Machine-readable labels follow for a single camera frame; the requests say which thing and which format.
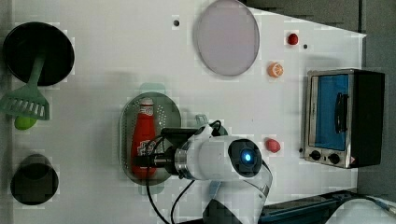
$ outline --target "ketchup bottle cap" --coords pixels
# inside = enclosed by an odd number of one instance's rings
[[[154,105],[154,102],[152,101],[151,98],[143,98],[140,100],[141,105]]]

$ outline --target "colander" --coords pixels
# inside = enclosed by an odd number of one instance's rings
[[[149,97],[153,100],[154,105],[154,125],[156,135],[161,133],[161,129],[167,128],[179,128],[181,126],[180,111],[176,104],[166,95],[158,92],[145,92],[133,100],[131,100],[123,109],[120,115],[120,143],[119,143],[119,158],[120,165],[124,173],[136,184],[146,186],[146,180],[141,180],[134,176],[131,172],[131,145],[134,135],[134,126],[136,125],[137,114],[140,108],[139,101],[142,98]],[[163,145],[160,144],[156,149],[156,152],[164,152],[164,150],[170,147],[171,144],[165,140]],[[154,176],[149,179],[148,184],[151,186],[161,184],[167,178],[169,174],[164,168],[157,168]]]

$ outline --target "oven knob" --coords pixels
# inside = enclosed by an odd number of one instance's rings
[[[337,154],[332,154],[328,158],[332,164],[337,164],[340,162],[340,157]]]
[[[314,161],[318,161],[320,159],[320,152],[314,150],[309,156],[312,157]]]

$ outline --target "black bowl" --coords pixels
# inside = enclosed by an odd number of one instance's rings
[[[18,202],[27,205],[38,205],[48,201],[58,186],[59,178],[50,161],[39,154],[23,160],[10,184],[12,196]]]
[[[4,41],[4,58],[12,74],[27,83],[39,48],[45,49],[46,60],[38,86],[50,86],[66,78],[75,60],[72,44],[58,28],[36,21],[17,26]]]

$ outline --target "white tabletop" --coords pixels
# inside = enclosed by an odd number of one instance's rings
[[[13,130],[14,168],[39,152],[50,158],[60,177],[51,201],[39,206],[15,201],[14,223],[162,223],[118,160],[120,112],[144,82],[165,86],[184,127],[195,125],[196,114],[206,114],[220,119],[229,134],[246,136],[261,149],[264,137],[278,140],[278,153],[262,150],[274,175],[266,204],[356,188],[357,169],[304,161],[298,149],[306,72],[361,68],[364,35],[251,8],[261,34],[259,56],[246,73],[222,77],[205,67],[193,41],[196,21],[211,2],[13,0],[15,25],[53,22],[66,32],[76,54],[66,80],[41,88],[51,105],[51,120],[38,121],[27,132]],[[177,28],[175,19],[180,20]],[[289,32],[300,37],[298,46],[286,44]],[[271,61],[283,64],[281,78],[266,74]],[[14,78],[13,87],[20,85]],[[188,182],[169,179],[154,196],[166,217]],[[197,181],[180,200],[177,220],[202,216],[208,184]]]

